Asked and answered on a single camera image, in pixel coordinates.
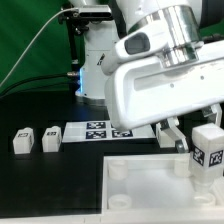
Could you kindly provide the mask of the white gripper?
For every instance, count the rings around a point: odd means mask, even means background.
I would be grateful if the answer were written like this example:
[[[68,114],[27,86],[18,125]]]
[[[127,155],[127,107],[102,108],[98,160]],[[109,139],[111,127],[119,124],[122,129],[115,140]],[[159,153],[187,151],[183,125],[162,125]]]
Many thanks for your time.
[[[188,153],[186,136],[173,116],[203,108],[203,116],[220,126],[222,108],[216,103],[224,102],[224,41],[204,45],[198,56],[196,62],[170,68],[156,56],[119,66],[105,84],[113,127],[125,131],[161,121],[160,130],[177,151]]]

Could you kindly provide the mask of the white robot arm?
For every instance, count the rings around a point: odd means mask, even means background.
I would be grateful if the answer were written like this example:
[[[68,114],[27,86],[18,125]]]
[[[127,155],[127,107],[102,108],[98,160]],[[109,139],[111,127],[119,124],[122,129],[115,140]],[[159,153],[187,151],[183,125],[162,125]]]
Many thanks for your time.
[[[224,40],[205,43],[198,25],[222,0],[112,0],[126,36],[105,55],[105,102],[111,124],[86,125],[87,140],[113,139],[158,123],[179,151],[180,115],[224,102]]]

